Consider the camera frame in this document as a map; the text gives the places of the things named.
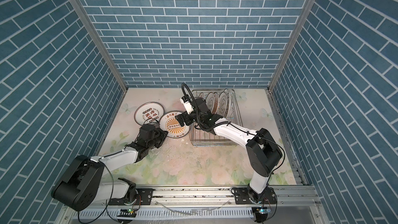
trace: metal corner post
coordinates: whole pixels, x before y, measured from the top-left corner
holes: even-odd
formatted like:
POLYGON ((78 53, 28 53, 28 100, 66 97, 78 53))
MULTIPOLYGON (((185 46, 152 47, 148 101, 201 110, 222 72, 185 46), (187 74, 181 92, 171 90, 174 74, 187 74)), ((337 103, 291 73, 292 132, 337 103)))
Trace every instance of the metal corner post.
POLYGON ((105 62, 109 66, 109 69, 111 70, 112 74, 116 78, 116 80, 119 83, 120 87, 122 88, 123 92, 127 92, 126 83, 124 82, 122 76, 120 75, 115 64, 113 63, 112 58, 109 55, 100 36, 98 35, 93 23, 91 22, 86 11, 84 10, 82 3, 80 2, 80 0, 69 0, 69 2, 72 5, 73 9, 75 10, 77 16, 82 21, 84 27, 86 28, 88 34, 92 38, 92 40, 93 40, 94 44, 96 45, 96 47, 98 48, 99 52, 101 53, 102 58, 105 60, 105 62))
POLYGON ((269 83, 268 86, 269 91, 272 91, 272 89, 275 87, 276 82, 278 81, 279 76, 282 73, 283 67, 285 66, 287 59, 289 58, 289 55, 292 52, 293 46, 295 45, 296 40, 299 37, 301 29, 304 26, 304 23, 308 15, 310 14, 314 2, 315 0, 306 0, 304 7, 302 8, 301 14, 297 20, 296 26, 293 29, 292 34, 289 38, 289 42, 286 44, 285 50, 282 53, 281 59, 276 67, 275 73, 271 79, 271 82, 269 83))
POLYGON ((273 96, 272 92, 270 92, 269 90, 266 90, 266 94, 269 101, 269 105, 271 106, 271 110, 275 118, 276 125, 279 129, 279 133, 281 134, 282 143, 283 146, 285 147, 286 156, 289 159, 290 166, 292 167, 292 170, 296 169, 298 171, 302 184, 307 185, 308 179, 306 178, 304 171, 301 167, 300 161, 297 157, 296 151, 293 147, 293 144, 287 132, 285 123, 283 122, 281 112, 279 111, 279 107, 276 104, 275 97, 273 96))

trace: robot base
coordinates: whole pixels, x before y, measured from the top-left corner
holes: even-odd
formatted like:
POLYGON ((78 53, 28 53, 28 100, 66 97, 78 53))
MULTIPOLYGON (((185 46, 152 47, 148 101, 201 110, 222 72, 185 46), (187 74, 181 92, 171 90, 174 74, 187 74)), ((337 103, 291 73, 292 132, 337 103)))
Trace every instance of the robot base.
MULTIPOLYGON (((137 200, 139 201, 141 196, 141 205, 150 205, 152 201, 153 189, 137 189, 137 191, 138 191, 137 200)), ((111 201, 109 201, 109 205, 126 206, 123 198, 121 199, 112 198, 111 201)))
POLYGON ((270 189, 269 187, 266 187, 266 189, 264 189, 263 193, 261 194, 261 197, 259 197, 260 200, 258 202, 253 202, 250 199, 249 191, 247 188, 233 188, 232 191, 235 191, 234 192, 235 203, 238 205, 263 203, 262 201, 264 198, 268 199, 270 204, 276 204, 277 202, 275 191, 270 189))

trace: floral tabletop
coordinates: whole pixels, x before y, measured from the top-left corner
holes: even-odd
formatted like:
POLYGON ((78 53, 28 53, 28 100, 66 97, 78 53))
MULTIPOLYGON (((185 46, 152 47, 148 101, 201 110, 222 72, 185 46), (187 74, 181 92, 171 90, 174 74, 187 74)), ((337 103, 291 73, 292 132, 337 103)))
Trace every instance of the floral tabletop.
MULTIPOLYGON (((263 89, 235 89, 235 93, 243 126, 267 129, 283 147, 266 92, 263 89)), ((99 154, 120 150, 135 140, 140 125, 135 122, 134 113, 142 104, 158 102, 164 112, 183 112, 181 96, 181 89, 129 89, 99 154)), ((112 175, 141 185, 246 185, 253 169, 243 147, 194 147, 188 134, 177 139, 166 138, 162 147, 152 149, 140 162, 112 171, 112 175)), ((270 184, 296 184, 287 158, 271 177, 270 184)))

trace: plate in dish rack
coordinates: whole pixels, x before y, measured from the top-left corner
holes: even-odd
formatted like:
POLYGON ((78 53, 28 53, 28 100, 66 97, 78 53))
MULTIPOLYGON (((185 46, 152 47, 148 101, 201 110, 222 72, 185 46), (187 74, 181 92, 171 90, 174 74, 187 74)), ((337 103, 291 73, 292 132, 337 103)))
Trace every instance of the plate in dish rack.
POLYGON ((138 107, 134 114, 135 122, 139 125, 149 124, 155 120, 159 121, 164 114, 164 109, 161 104, 156 102, 148 102, 138 107))
POLYGON ((224 116, 225 110, 228 107, 227 105, 227 96, 225 92, 222 92, 220 94, 220 97, 218 99, 218 108, 217 108, 217 114, 224 116))
POLYGON ((229 90, 227 88, 224 90, 224 92, 226 94, 226 106, 227 107, 226 107, 225 112, 224 112, 224 114, 222 116, 224 118, 226 118, 228 113, 229 113, 229 110, 231 109, 232 98, 231 98, 231 95, 230 95, 229 90))
POLYGON ((209 93, 206 97, 206 106, 212 111, 214 107, 214 93, 209 93))
POLYGON ((181 125, 176 120, 176 115, 181 114, 181 112, 172 111, 165 113, 160 118, 160 128, 163 131, 168 131, 167 137, 170 138, 181 138, 188 134, 189 126, 181 127, 181 125))
POLYGON ((213 106, 213 110, 211 110, 212 114, 215 114, 217 112, 218 109, 218 99, 219 99, 219 95, 217 92, 214 92, 214 106, 213 106))

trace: aluminum frame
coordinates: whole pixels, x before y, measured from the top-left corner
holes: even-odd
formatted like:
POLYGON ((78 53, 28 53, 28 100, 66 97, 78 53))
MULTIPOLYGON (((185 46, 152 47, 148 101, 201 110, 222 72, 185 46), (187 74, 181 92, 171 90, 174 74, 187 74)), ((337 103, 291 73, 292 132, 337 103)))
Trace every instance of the aluminum frame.
POLYGON ((93 23, 91 22, 90 18, 87 15, 86 10, 84 9, 80 0, 69 0, 70 4, 72 5, 73 9, 75 10, 77 16, 82 21, 84 27, 86 28, 88 34, 92 38, 94 44, 98 48, 99 52, 102 55, 102 58, 105 60, 109 69, 111 70, 113 76, 116 78, 117 82, 119 83, 120 87, 122 88, 123 92, 127 92, 127 85, 124 82, 122 76, 120 75, 119 71, 117 70, 115 63, 113 62, 111 56, 108 53, 105 45, 103 44, 100 36, 98 35, 93 23))
POLYGON ((270 92, 269 90, 265 89, 267 97, 268 97, 268 101, 269 104, 271 106, 272 109, 272 114, 275 118, 276 121, 276 125, 278 127, 279 130, 279 134, 281 134, 281 139, 282 139, 282 143, 283 143, 283 147, 285 148, 285 152, 286 152, 286 156, 289 159, 289 163, 290 163, 290 167, 292 168, 292 171, 297 171, 299 173, 299 176, 301 178, 301 182, 297 181, 296 178, 296 182, 299 184, 308 184, 308 180, 305 177, 304 171, 300 165, 300 161, 299 158, 296 155, 296 152, 294 150, 293 144, 290 140, 289 134, 286 130, 285 124, 283 122, 282 116, 281 116, 281 112, 279 111, 278 106, 276 105, 276 101, 275 98, 272 94, 272 92, 270 92))
POLYGON ((292 52, 293 46, 296 43, 297 38, 299 37, 299 34, 301 32, 302 27, 304 26, 304 23, 310 14, 311 8, 314 5, 315 0, 306 0, 304 7, 301 10, 300 16, 297 19, 297 23, 291 33, 291 36, 289 38, 289 42, 286 44, 285 50, 282 53, 281 59, 276 66, 276 70, 274 72, 274 75, 271 78, 271 82, 268 85, 268 90, 272 91, 272 89, 276 86, 276 82, 279 79, 279 76, 282 73, 283 68, 285 67, 285 64, 287 62, 287 59, 289 58, 289 55, 292 52))
MULTIPOLYGON (((232 187, 245 188, 242 185, 214 185, 214 186, 181 186, 181 185, 138 185, 137 188, 154 189, 150 205, 141 206, 143 211, 157 211, 162 205, 168 208, 184 208, 187 211, 200 208, 220 208, 224 211, 234 211, 242 208, 258 207, 258 204, 235 204, 234 196, 231 193, 232 187)), ((322 206, 314 186, 311 185, 287 185, 272 186, 278 198, 278 206, 311 207, 316 221, 323 221, 322 206)), ((83 211, 100 213, 106 202, 98 201, 92 203, 83 211)), ((109 212, 119 211, 128 206, 108 206, 109 212)), ((56 224, 68 224, 70 220, 76 219, 76 212, 70 208, 63 208, 56 220, 56 224)))

